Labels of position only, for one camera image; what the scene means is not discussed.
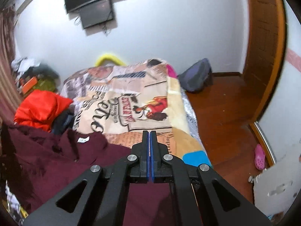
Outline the patterned newspaper print bedspread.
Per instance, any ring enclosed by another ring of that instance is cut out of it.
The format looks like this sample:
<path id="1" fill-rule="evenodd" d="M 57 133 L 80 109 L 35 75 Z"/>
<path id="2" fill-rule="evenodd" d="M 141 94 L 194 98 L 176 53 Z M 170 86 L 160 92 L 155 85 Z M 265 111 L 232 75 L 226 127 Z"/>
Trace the patterned newspaper print bedspread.
<path id="1" fill-rule="evenodd" d="M 132 147 L 143 131 L 185 163 L 210 164 L 192 105 L 166 61 L 97 66 L 67 78 L 61 96 L 73 101 L 75 131 L 100 132 L 110 143 Z"/>

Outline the yellow curved headboard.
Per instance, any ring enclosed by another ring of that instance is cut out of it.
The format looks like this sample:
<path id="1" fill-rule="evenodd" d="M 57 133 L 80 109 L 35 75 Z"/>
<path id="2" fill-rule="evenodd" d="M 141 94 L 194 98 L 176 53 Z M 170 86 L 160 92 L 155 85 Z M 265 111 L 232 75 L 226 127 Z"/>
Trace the yellow curved headboard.
<path id="1" fill-rule="evenodd" d="M 126 63 L 124 63 L 121 59 L 119 59 L 115 55 L 106 53 L 106 54 L 101 55 L 97 59 L 97 61 L 95 63 L 95 67 L 99 67 L 101 65 L 104 65 L 106 62 L 111 62 L 111 63 L 113 63 L 115 65 L 118 65 L 118 66 L 127 66 Z"/>

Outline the orange box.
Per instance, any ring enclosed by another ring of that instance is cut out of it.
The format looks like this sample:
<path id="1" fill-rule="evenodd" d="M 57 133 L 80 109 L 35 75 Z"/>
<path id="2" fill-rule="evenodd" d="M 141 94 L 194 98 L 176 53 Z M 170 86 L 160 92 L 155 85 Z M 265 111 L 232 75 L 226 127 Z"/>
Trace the orange box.
<path id="1" fill-rule="evenodd" d="M 29 79 L 26 83 L 22 82 L 22 93 L 26 94 L 29 92 L 36 84 L 38 83 L 38 79 L 36 76 Z"/>

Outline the dark grey bag on table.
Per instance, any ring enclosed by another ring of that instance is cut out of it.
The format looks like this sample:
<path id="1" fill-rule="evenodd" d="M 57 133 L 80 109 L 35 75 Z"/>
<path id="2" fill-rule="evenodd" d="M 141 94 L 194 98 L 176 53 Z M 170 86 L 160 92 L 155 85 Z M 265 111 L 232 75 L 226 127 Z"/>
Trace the dark grey bag on table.
<path id="1" fill-rule="evenodd" d="M 59 75 L 56 71 L 54 71 L 51 67 L 47 64 L 40 63 L 39 66 L 33 68 L 32 73 L 34 75 L 43 75 L 49 78 L 58 79 Z"/>

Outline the navy blue folded garment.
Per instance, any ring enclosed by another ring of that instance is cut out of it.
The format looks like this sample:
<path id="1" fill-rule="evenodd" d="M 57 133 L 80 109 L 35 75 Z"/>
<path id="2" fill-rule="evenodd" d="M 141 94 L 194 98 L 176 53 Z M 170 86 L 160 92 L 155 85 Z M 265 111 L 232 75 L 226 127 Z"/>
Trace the navy blue folded garment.
<path id="1" fill-rule="evenodd" d="M 69 110 L 64 110 L 56 119 L 52 122 L 51 133 L 55 135 L 63 134 L 67 129 L 72 128 L 74 125 L 74 114 Z"/>

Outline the striped pink curtain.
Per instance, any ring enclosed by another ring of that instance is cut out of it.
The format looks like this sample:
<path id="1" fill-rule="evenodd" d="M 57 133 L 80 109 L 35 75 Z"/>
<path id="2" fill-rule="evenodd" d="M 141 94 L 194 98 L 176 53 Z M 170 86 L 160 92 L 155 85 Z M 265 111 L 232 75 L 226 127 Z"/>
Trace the striped pink curtain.
<path id="1" fill-rule="evenodd" d="M 13 122 L 15 112 L 22 102 L 17 90 L 11 62 L 15 59 L 13 6 L 1 10 L 1 121 Z"/>

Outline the pink croc shoe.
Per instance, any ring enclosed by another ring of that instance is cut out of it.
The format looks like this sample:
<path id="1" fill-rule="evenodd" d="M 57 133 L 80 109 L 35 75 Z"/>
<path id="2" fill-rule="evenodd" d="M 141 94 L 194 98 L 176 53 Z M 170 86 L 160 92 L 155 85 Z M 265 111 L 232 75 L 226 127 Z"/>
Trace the pink croc shoe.
<path id="1" fill-rule="evenodd" d="M 255 158 L 254 164 L 256 169 L 264 170 L 265 169 L 265 152 L 260 144 L 257 144 L 254 150 Z"/>

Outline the maroon large garment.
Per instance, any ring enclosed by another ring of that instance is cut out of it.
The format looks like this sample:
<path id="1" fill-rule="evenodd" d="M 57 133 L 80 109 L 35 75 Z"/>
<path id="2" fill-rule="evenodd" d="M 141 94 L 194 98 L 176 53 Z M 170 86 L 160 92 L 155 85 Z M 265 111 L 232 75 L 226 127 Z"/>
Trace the maroon large garment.
<path id="1" fill-rule="evenodd" d="M 106 167 L 131 153 L 110 144 L 99 132 L 72 129 L 56 135 L 25 125 L 3 124 L 1 131 L 6 179 L 27 213 L 32 213 L 92 165 Z M 124 225 L 174 225 L 168 184 L 132 184 Z"/>

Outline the purple grey backpack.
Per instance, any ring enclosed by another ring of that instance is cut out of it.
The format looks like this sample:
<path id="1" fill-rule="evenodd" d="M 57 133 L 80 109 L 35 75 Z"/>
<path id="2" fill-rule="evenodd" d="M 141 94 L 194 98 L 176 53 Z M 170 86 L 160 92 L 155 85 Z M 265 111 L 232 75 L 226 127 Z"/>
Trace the purple grey backpack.
<path id="1" fill-rule="evenodd" d="M 188 92 L 200 92 L 213 85 L 213 73 L 209 60 L 201 59 L 178 75 L 180 86 Z"/>

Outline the red folded garment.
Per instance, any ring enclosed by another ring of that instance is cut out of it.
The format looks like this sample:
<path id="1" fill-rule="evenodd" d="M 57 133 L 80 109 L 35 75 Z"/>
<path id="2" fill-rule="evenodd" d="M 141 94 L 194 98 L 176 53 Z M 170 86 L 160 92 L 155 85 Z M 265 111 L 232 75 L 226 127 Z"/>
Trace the red folded garment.
<path id="1" fill-rule="evenodd" d="M 50 132 L 54 120 L 72 103 L 54 92 L 36 89 L 19 105 L 14 122 Z"/>

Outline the small dark wall monitor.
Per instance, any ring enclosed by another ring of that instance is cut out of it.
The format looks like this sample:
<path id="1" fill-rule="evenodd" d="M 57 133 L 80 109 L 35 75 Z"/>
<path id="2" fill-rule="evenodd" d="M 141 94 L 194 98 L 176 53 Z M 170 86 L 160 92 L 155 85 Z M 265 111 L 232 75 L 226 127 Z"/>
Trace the small dark wall monitor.
<path id="1" fill-rule="evenodd" d="M 79 10 L 82 28 L 87 29 L 97 24 L 114 20 L 111 0 L 99 0 L 82 7 Z"/>

